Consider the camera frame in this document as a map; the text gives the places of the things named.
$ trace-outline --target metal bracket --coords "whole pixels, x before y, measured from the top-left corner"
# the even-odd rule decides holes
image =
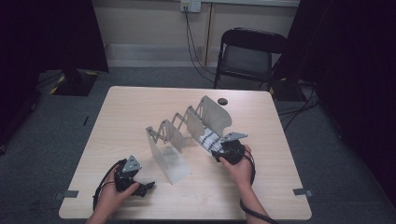
[[[180,119],[178,129],[183,123],[186,123],[190,133],[200,133],[202,135],[204,134],[204,126],[206,126],[219,137],[222,137],[224,129],[230,127],[233,123],[230,114],[207,96],[201,99],[196,109],[190,105],[184,116],[176,113],[172,119],[173,124],[175,124],[176,119]],[[199,136],[197,134],[192,136],[198,141]]]
[[[137,159],[131,155],[128,159],[128,161],[125,163],[122,172],[123,173],[129,173],[132,171],[140,170],[142,169],[142,165],[137,161]]]
[[[245,138],[245,137],[248,137],[248,135],[245,134],[245,133],[234,133],[234,132],[232,132],[232,133],[228,133],[223,138],[220,138],[220,142],[221,143],[232,142],[234,140],[238,140],[238,139]]]
[[[157,144],[158,139],[161,139],[164,144],[170,142],[179,151],[186,146],[183,135],[168,119],[161,122],[158,132],[155,132],[152,127],[147,127],[146,131],[155,144]]]

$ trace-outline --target black curtain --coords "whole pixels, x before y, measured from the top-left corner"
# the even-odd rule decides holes
[[[302,0],[276,76],[316,82],[340,135],[396,204],[395,1]]]
[[[38,75],[64,64],[108,72],[91,0],[0,1],[0,144]]]

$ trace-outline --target chair leg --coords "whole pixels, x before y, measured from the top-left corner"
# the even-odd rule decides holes
[[[216,76],[215,76],[215,85],[213,86],[213,89],[216,89],[216,86],[218,85],[218,80],[219,80],[219,75],[216,74]]]
[[[270,90],[271,90],[271,88],[272,88],[272,83],[273,83],[272,80],[270,80],[270,81],[267,82],[267,91],[268,91],[268,92],[270,92]]]

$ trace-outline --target black cable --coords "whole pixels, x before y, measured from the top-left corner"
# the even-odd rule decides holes
[[[286,125],[286,127],[283,129],[283,132],[285,133],[288,127],[290,126],[291,122],[299,115],[302,111],[305,110],[306,105],[309,103],[309,101],[312,99],[312,96],[314,95],[315,91],[315,86],[312,88],[311,95],[309,96],[308,100],[305,102],[305,104],[294,114],[294,116],[291,118],[289,123]]]
[[[198,70],[197,66],[196,66],[195,63],[194,63],[194,59],[192,58],[192,53],[191,53],[190,37],[191,37],[191,43],[192,43],[192,47],[193,47],[193,50],[194,50],[196,62],[198,62],[198,64],[201,66],[201,68],[203,68],[204,70],[206,70],[206,72],[208,72],[208,73],[210,73],[210,74],[214,74],[214,75],[216,74],[216,73],[213,73],[213,72],[211,72],[211,71],[205,69],[205,68],[200,64],[200,62],[199,62],[199,60],[198,60],[198,56],[197,56],[196,51],[195,51],[194,40],[193,40],[193,38],[192,38],[191,28],[190,28],[190,22],[189,22],[189,17],[188,17],[188,10],[187,10],[186,7],[184,7],[184,14],[185,14],[185,16],[186,16],[186,23],[187,23],[187,43],[188,43],[188,46],[189,46],[189,54],[190,54],[190,58],[191,58],[192,65],[194,66],[195,70],[198,72],[198,74],[199,74],[201,77],[207,79],[208,81],[210,81],[211,83],[214,84],[215,81],[212,81],[210,78],[204,76],[204,75]]]
[[[280,122],[283,122],[284,119],[288,119],[288,118],[290,118],[290,117],[292,117],[292,116],[293,116],[293,114],[288,115],[288,116],[286,116],[286,117],[283,117],[283,118],[280,120]]]
[[[312,103],[313,103],[312,105],[305,107],[305,108],[303,109],[303,111],[308,110],[308,109],[312,109],[313,107],[315,107],[316,105],[318,105],[318,104],[320,103],[320,101],[316,101],[316,102],[312,102]],[[298,108],[298,107],[283,109],[283,110],[280,110],[279,112],[282,112],[282,111],[285,111],[285,110],[290,110],[290,109],[296,109],[296,108]],[[278,114],[278,115],[279,115],[279,116],[283,116],[283,115],[288,115],[288,114],[294,114],[294,113],[298,112],[300,109],[292,110],[292,111],[288,111],[288,112],[284,112],[284,113],[280,113],[280,114]]]
[[[203,68],[206,72],[215,75],[216,73],[207,70],[207,69],[206,69],[203,65],[201,65],[201,63],[199,62],[199,60],[198,60],[198,55],[197,55],[197,52],[196,52],[196,50],[195,50],[194,39],[192,38],[192,33],[191,33],[191,28],[190,28],[190,22],[189,22],[188,11],[187,11],[187,10],[184,10],[184,14],[186,15],[187,29],[188,29],[188,31],[189,31],[189,33],[190,33],[191,43],[192,43],[192,49],[194,50],[196,62],[198,62],[198,64],[201,66],[201,68]]]
[[[116,183],[116,181],[107,182],[107,183],[105,183],[104,185],[102,185],[101,189],[104,188],[104,187],[105,187],[106,185],[108,185],[108,184],[114,184],[114,183]]]
[[[248,214],[251,215],[251,216],[257,217],[257,218],[259,218],[259,219],[261,219],[261,220],[264,220],[264,221],[266,221],[266,222],[268,222],[268,223],[270,223],[270,224],[277,224],[277,222],[276,222],[275,220],[271,219],[270,217],[265,216],[265,215],[263,215],[263,214],[260,214],[260,213],[258,213],[258,212],[255,212],[255,211],[250,210],[249,208],[247,208],[247,207],[242,203],[242,200],[239,201],[239,206],[241,207],[242,210],[244,210],[244,212],[248,213]]]

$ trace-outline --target transparent acrylic sheet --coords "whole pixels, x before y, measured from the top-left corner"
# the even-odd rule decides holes
[[[191,173],[189,165],[183,160],[179,152],[186,143],[181,132],[169,120],[164,120],[161,125],[161,128],[164,128],[165,131],[165,140],[161,148],[157,147],[157,144],[149,133],[149,130],[152,130],[151,127],[146,129],[148,142],[155,161],[163,170],[163,173],[171,184],[175,184]]]
[[[223,137],[224,129],[233,123],[230,114],[207,96],[201,99],[197,111],[201,109],[200,107],[202,108],[202,123],[219,137]]]

